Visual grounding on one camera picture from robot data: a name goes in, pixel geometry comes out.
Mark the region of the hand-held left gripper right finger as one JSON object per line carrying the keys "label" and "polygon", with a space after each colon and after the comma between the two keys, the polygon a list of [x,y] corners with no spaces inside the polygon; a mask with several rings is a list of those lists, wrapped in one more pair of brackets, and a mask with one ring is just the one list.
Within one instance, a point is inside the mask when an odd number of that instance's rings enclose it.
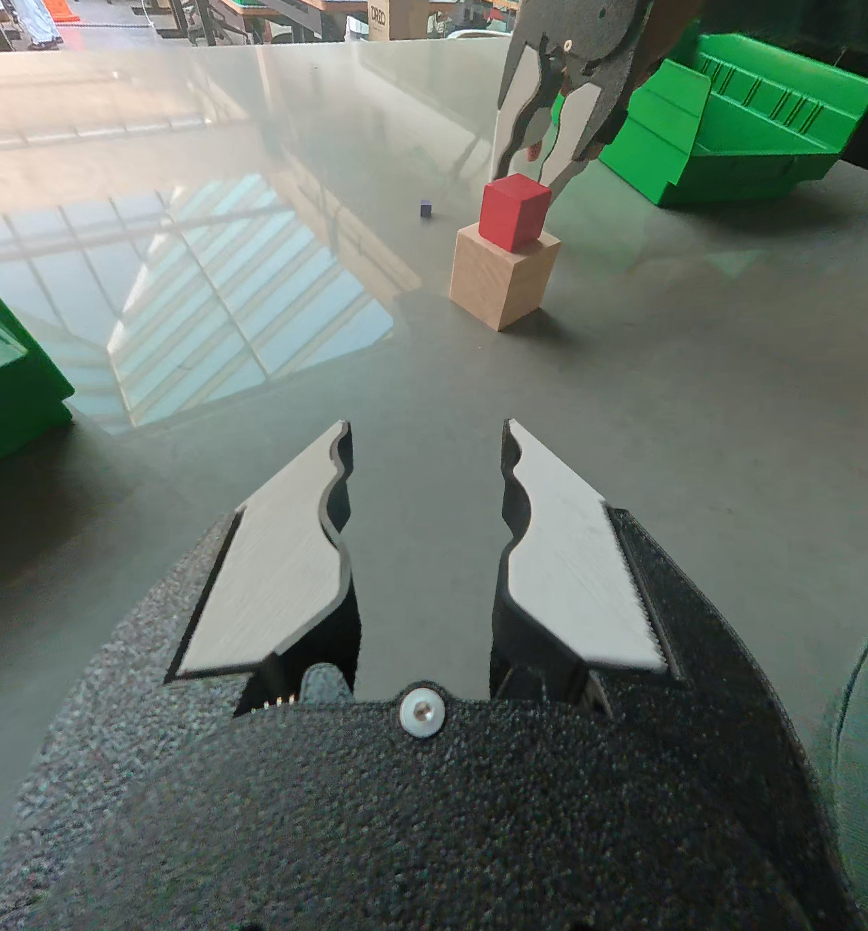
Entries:
{"label": "hand-held left gripper right finger", "polygon": [[510,418],[502,429],[490,696],[579,700],[599,672],[671,673],[605,498]]}

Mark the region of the large plain wooden cube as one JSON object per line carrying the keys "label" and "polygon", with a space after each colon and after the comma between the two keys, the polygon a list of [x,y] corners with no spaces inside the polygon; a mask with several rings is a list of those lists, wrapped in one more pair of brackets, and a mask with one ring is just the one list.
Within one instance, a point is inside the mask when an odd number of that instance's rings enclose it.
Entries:
{"label": "large plain wooden cube", "polygon": [[502,332],[540,308],[562,242],[543,232],[520,251],[484,239],[476,225],[456,235],[450,300]]}

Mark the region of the green plastic bin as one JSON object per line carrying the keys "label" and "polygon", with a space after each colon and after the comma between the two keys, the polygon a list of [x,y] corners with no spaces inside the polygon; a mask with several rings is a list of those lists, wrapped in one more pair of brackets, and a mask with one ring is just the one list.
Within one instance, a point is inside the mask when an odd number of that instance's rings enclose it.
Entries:
{"label": "green plastic bin", "polygon": [[0,461],[68,424],[68,379],[0,298]]}
{"label": "green plastic bin", "polygon": [[867,113],[867,77],[694,21],[599,160],[661,208],[780,198],[823,179]]}

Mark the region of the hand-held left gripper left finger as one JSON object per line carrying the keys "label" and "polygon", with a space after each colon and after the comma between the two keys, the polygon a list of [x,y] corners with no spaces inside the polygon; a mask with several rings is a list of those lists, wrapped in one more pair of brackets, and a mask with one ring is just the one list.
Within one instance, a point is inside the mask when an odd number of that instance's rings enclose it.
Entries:
{"label": "hand-held left gripper left finger", "polygon": [[235,511],[165,682],[248,674],[242,705],[353,700],[352,439],[337,421]]}

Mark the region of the red wooden cube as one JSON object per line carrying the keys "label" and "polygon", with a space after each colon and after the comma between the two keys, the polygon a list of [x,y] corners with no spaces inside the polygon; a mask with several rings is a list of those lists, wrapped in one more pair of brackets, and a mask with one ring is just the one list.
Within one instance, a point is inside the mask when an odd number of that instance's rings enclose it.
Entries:
{"label": "red wooden cube", "polygon": [[483,189],[478,233],[508,252],[537,241],[552,200],[550,188],[521,174],[493,180]]}

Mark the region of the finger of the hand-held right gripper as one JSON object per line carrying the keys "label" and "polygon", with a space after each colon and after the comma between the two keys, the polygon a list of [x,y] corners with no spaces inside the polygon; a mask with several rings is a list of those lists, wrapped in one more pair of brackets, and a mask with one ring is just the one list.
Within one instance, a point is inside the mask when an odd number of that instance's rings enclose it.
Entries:
{"label": "finger of the hand-held right gripper", "polygon": [[551,120],[552,105],[538,99],[542,82],[541,60],[534,48],[523,45],[510,71],[505,97],[498,106],[491,159],[491,180],[510,173],[512,157],[540,144]]}
{"label": "finger of the hand-held right gripper", "polygon": [[557,123],[557,136],[541,164],[539,182],[558,198],[567,184],[579,176],[589,163],[586,151],[591,145],[589,123],[602,89],[583,84],[563,100]]}

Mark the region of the small cardboard box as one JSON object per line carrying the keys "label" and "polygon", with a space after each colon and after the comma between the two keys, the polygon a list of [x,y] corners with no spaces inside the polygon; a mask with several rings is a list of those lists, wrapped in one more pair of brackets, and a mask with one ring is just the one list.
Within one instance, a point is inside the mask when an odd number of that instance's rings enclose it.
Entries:
{"label": "small cardboard box", "polygon": [[426,39],[429,15],[428,1],[367,1],[369,40]]}

